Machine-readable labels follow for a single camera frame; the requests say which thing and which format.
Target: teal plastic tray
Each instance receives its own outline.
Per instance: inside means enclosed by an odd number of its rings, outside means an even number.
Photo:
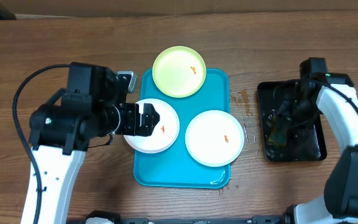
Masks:
[[[230,180],[230,164],[208,167],[196,162],[185,146],[186,128],[198,114],[209,110],[230,113],[229,79],[219,69],[207,68],[203,86],[186,98],[172,98],[155,86],[152,69],[142,78],[140,99],[155,98],[167,102],[177,112],[180,131],[167,150],[146,154],[135,151],[134,177],[138,183],[155,187],[220,189]]]

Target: food crumb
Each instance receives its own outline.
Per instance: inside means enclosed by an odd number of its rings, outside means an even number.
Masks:
[[[194,72],[194,74],[196,75],[196,68],[195,67],[193,67],[193,66],[190,66],[190,68],[192,69],[192,71]]]

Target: black container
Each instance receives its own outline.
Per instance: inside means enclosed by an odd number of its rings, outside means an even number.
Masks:
[[[283,147],[269,144],[269,135],[272,130],[272,115],[282,104],[284,94],[293,93],[293,85],[282,85],[277,88],[275,97],[273,90],[283,82],[262,82],[257,88],[259,120],[263,136],[265,158],[273,162],[288,161],[322,161],[327,157],[323,128],[320,118],[313,128],[298,128],[288,133],[288,144]]]

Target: wooden table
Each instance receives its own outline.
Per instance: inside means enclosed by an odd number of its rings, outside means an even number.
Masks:
[[[358,91],[358,11],[0,21],[0,223],[19,223],[27,192],[30,162],[11,112],[23,79],[46,65],[72,61],[133,70],[141,77],[174,45],[197,50],[207,67],[229,76],[231,111],[244,118],[247,131],[230,182],[221,190],[141,186],[132,175],[133,150],[117,136],[112,146],[89,150],[70,218],[94,209],[152,219],[251,217],[281,214],[323,193],[339,158],[328,123],[323,119],[325,161],[269,163],[255,91],[260,82],[298,78],[298,66],[308,57],[325,57],[330,71],[350,74]],[[66,86],[67,74],[49,71],[25,87],[18,108],[26,136],[30,114]],[[139,88],[128,96],[129,102],[138,99]]]

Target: yellow-green plate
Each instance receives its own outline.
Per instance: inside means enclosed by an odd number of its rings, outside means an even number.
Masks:
[[[168,96],[186,97],[197,92],[205,81],[206,67],[195,50],[170,47],[155,59],[153,80],[157,88]]]

